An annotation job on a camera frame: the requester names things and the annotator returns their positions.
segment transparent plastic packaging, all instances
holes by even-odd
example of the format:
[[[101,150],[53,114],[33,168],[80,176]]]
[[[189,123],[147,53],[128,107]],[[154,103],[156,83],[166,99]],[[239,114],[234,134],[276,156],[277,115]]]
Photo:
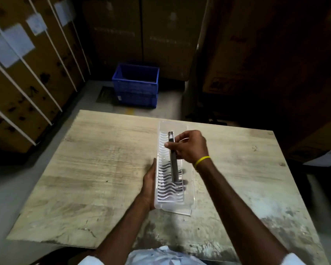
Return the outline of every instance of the transparent plastic packaging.
[[[187,125],[172,121],[159,121],[156,181],[154,207],[178,214],[190,215],[195,209],[194,170],[192,164],[177,160],[178,180],[172,179],[170,150],[164,146],[169,140],[168,133],[174,136],[188,129]]]

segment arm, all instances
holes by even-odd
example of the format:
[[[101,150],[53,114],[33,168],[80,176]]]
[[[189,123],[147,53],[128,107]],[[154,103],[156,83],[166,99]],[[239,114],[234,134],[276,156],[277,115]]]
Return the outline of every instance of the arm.
[[[175,141],[166,142],[165,146],[176,150],[179,158],[192,164],[209,155],[206,139],[198,130],[186,131],[178,135]],[[196,169],[242,264],[281,264],[288,254],[287,249],[238,196],[212,160],[204,159]]]
[[[156,159],[143,178],[141,192],[94,252],[93,256],[104,264],[125,264],[141,224],[148,212],[154,209],[155,171]]]

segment right hand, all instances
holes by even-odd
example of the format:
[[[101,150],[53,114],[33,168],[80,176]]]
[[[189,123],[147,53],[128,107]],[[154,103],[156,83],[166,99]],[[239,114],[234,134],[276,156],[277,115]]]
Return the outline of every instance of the right hand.
[[[206,139],[199,130],[188,130],[174,138],[175,142],[166,142],[164,146],[177,151],[177,158],[195,164],[199,159],[208,156]]]

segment plywood tabletop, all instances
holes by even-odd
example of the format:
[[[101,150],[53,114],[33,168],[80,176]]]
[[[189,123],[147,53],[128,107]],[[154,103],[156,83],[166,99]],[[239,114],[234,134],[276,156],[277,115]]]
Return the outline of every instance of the plywood tabletop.
[[[307,264],[328,264],[272,131],[183,123],[202,132],[219,171],[288,249]],[[157,155],[158,125],[156,118],[81,110],[7,238],[97,247],[141,190]],[[191,217],[151,211],[134,248],[169,245],[237,261],[198,173],[194,186]]]

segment left arm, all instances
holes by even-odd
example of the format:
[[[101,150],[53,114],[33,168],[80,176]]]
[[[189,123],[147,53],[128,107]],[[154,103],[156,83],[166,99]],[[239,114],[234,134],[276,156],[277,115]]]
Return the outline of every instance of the left arm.
[[[143,178],[141,192],[124,216],[98,246],[93,256],[104,264],[125,264],[148,212],[154,209],[156,159]]]

